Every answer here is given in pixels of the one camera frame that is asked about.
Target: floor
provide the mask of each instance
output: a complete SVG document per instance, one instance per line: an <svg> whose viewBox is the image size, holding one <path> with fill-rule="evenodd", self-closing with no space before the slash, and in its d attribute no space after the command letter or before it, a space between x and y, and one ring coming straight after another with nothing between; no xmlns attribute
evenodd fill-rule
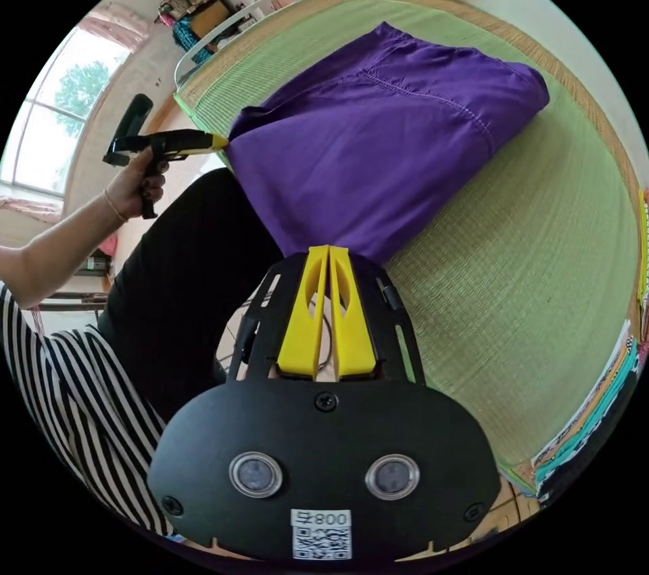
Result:
<svg viewBox="0 0 649 575"><path fill-rule="evenodd" d="M180 108L174 107L168 117L162 122L161 130L174 130L174 129L195 129L196 126L191 122L191 120L181 111ZM207 170L216 168L220 166L220 162L215 157L208 156L194 156L189 157L183 162L173 164L171 169L166 175L167 183L165 186L165 196L163 200L158 203L156 210L158 212L163 211L165 208L169 207L169 204L172 203L182 191L191 184L192 181L196 180L201 173L204 173ZM118 249L116 256L114 258L114 264L116 270L123 265L124 261L128 258L130 253L135 249L138 241L140 240L142 234L148 230L152 225L152 222L142 221L141 219L130 221L126 224L119 233ZM221 339L219 347L216 351L216 356L221 361L222 365L228 369L232 359L232 354L235 346L235 337L237 330L239 328L239 323L241 318L245 314L248 303L244 305L235 313L233 318L230 320L227 329ZM331 320L331 307L329 303L325 303L325 319ZM335 379L334 368L333 368L333 349L331 347L331 335L328 327L324 326L324 331L322 335L322 348L320 352L320 366L321 372L318 375L318 380L322 381L333 381ZM511 485L507 480L501 477L501 491L491 508L490 512L487 514L485 519L482 521L478 529L473 533L473 535L466 541L453 546L450 550L458 550L471 543L480 541L492 534L497 532L502 532L507 528L520 523L533 514L539 511L539 504L535 499L529 499L524 497L521 492ZM197 549L206 550L196 544L190 544ZM230 555L227 551L214 547L211 552L218 554ZM429 547L429 550L413 555L408 559L421 559L424 557L430 557L432 555L438 554L434 552L433 547Z"/></svg>

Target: white bed rail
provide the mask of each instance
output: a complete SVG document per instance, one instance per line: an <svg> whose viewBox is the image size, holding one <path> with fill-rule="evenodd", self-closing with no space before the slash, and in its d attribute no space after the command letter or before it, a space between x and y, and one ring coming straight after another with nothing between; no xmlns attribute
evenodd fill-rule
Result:
<svg viewBox="0 0 649 575"><path fill-rule="evenodd" d="M273 0L257 0L256 2L253 2L251 5L244 7L240 11L237 11L237 13L230 16L230 18L228 18L227 20L224 20L220 25L215 27L209 34L203 36L203 38L200 41L198 41L196 45L190 48L190 50L185 52L183 58L181 58L181 60L178 61L178 65L176 66L176 70L174 72L174 82L176 83L176 89L179 89L181 87L182 77L190 70L189 62L193 63L192 61L193 57L196 56L208 43L211 43L220 33L224 32L226 29L230 28L232 25L234 25L235 23L239 22L240 20L248 16L256 9L259 9L260 6L272 1Z"/></svg>

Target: bed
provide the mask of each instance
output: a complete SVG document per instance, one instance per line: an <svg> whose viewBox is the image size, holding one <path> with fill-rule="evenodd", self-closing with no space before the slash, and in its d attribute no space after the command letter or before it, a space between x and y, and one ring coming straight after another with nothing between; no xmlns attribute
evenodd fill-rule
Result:
<svg viewBox="0 0 649 575"><path fill-rule="evenodd" d="M299 0L192 67L209 34L178 64L175 98L199 128L227 136L241 108L382 21L528 63L550 90L546 110L386 266L428 385L480 421L501 472L538 496L534 459L592 395L621 338L639 337L646 278L638 180L575 76L524 32L455 0Z"/></svg>

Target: folded purple fabric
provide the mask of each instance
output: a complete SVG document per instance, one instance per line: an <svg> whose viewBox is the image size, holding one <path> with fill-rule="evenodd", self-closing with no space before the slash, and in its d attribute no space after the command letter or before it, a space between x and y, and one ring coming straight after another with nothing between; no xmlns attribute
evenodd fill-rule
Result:
<svg viewBox="0 0 649 575"><path fill-rule="evenodd" d="M389 260L549 102L541 75L388 23L244 108L226 148L286 256Z"/></svg>

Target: black and white striped sleeve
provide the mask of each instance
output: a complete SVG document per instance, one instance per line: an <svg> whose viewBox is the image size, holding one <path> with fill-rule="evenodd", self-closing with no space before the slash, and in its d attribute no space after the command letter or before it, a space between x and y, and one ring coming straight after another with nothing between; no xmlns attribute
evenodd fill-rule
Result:
<svg viewBox="0 0 649 575"><path fill-rule="evenodd" d="M105 505L167 536L146 485L162 420L130 384L99 332L40 336L0 282L0 348L50 447Z"/></svg>

